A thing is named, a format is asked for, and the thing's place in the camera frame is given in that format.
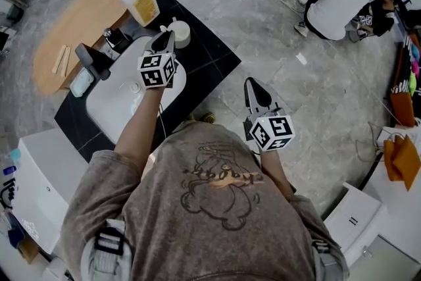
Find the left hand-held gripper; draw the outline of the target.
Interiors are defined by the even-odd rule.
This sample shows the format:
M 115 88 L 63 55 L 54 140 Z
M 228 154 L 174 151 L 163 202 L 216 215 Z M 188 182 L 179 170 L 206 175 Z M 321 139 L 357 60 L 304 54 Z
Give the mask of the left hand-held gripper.
M 155 35 L 138 58 L 137 71 L 142 89 L 172 88 L 176 73 L 175 31 Z

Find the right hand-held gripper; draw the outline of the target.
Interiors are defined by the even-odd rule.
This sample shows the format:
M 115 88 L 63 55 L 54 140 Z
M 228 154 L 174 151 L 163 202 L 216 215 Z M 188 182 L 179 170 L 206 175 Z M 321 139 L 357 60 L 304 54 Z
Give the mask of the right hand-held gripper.
M 262 152 L 283 149 L 295 138 L 292 119 L 281 109 L 276 92 L 258 79 L 248 77 L 244 83 L 245 106 L 254 109 L 274 109 L 253 122 L 248 116 L 244 123 L 247 141 L 254 141 Z

